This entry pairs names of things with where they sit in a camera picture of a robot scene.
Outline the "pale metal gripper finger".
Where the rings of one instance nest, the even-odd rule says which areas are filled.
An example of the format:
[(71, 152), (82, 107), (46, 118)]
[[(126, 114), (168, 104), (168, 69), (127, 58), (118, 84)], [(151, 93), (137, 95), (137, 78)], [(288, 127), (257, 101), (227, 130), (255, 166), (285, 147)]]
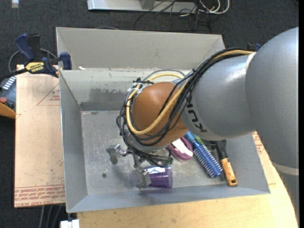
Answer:
[(119, 159), (126, 155), (126, 150), (120, 144), (110, 145), (106, 152), (109, 154), (112, 164), (117, 164)]
[(136, 187), (139, 189), (145, 189), (151, 184), (151, 178), (149, 176), (149, 171), (141, 167), (141, 162), (134, 162), (135, 175), (138, 179)]

